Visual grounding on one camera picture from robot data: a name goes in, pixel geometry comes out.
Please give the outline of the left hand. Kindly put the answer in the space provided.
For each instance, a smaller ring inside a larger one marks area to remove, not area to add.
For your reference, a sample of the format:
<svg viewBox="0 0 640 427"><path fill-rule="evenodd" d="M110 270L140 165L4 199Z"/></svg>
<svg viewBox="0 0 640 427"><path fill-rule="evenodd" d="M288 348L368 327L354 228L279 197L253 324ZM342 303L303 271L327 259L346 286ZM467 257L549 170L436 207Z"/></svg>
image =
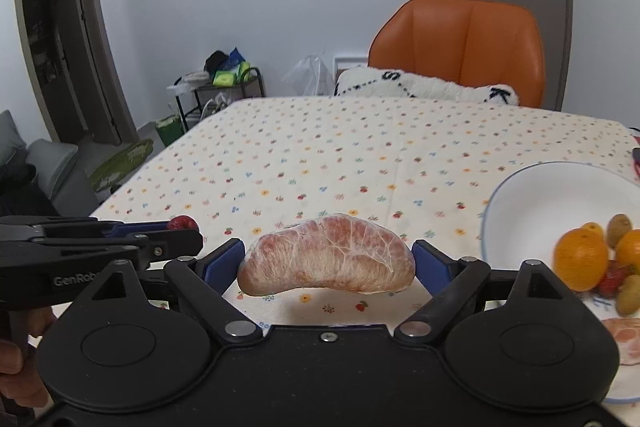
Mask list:
<svg viewBox="0 0 640 427"><path fill-rule="evenodd" d="M34 338L42 336L56 321L51 307L29 311L26 332ZM33 355L25 355L20 347L1 341L1 394L21 407L45 407L49 394L37 372Z"/></svg>

